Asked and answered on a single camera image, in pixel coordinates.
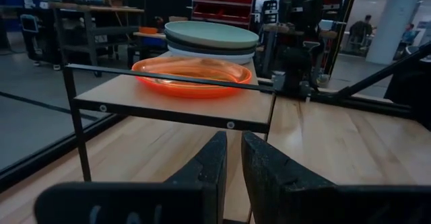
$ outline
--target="person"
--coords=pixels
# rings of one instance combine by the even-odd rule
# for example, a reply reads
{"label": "person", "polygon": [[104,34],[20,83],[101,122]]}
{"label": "person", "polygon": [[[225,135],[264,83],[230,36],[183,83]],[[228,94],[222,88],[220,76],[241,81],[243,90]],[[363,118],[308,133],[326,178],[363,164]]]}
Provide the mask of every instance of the person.
{"label": "person", "polygon": [[416,31],[413,30],[415,28],[414,24],[408,24],[405,27],[405,32],[403,34],[403,37],[401,39],[402,42],[406,44],[413,44],[415,38],[416,38]]}
{"label": "person", "polygon": [[370,24],[371,15],[366,15],[365,20],[358,21],[353,24],[350,29],[350,42],[353,44],[353,49],[359,49],[365,41],[365,37],[371,35],[372,26]]}

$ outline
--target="white plate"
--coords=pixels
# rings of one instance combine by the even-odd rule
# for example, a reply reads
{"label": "white plate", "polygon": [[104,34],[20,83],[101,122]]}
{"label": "white plate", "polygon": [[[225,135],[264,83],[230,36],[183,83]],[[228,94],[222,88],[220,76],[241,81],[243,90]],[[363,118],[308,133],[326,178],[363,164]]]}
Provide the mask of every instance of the white plate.
{"label": "white plate", "polygon": [[165,30],[179,40],[216,48],[250,48],[259,39],[254,32],[210,22],[169,22]]}
{"label": "white plate", "polygon": [[220,60],[229,61],[231,63],[236,63],[239,65],[249,63],[253,58],[253,56],[255,55],[254,52],[246,55],[203,54],[203,53],[188,52],[184,50],[175,49],[169,45],[168,45],[168,49],[174,57],[199,57],[199,58],[205,58],[205,59],[220,59]]}

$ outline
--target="stack of plates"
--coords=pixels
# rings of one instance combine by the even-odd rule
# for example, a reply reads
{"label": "stack of plates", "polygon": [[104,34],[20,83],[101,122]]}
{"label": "stack of plates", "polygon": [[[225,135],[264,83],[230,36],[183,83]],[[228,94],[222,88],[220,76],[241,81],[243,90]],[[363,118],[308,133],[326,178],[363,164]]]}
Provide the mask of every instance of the stack of plates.
{"label": "stack of plates", "polygon": [[250,62],[259,36],[245,29],[209,22],[170,22],[165,25],[173,56]]}

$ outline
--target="orange glass bowl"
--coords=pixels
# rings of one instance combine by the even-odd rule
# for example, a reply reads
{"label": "orange glass bowl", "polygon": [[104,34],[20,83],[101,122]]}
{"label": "orange glass bowl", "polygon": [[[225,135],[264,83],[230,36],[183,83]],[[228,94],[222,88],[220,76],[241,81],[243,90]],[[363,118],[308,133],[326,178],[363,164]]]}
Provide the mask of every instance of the orange glass bowl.
{"label": "orange glass bowl", "polygon": [[[241,65],[216,59],[156,57],[135,63],[132,70],[245,84],[251,81],[250,70]],[[232,87],[187,83],[149,77],[136,76],[136,78],[153,91],[182,98],[220,98],[231,96],[241,90]]]}

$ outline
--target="white pillar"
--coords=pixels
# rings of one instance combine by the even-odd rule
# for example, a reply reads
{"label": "white pillar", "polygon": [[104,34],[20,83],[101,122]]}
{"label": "white pillar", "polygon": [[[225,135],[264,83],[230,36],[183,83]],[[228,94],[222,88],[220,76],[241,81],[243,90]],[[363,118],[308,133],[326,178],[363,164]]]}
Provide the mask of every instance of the white pillar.
{"label": "white pillar", "polygon": [[409,23],[418,0],[388,0],[366,61],[388,65]]}

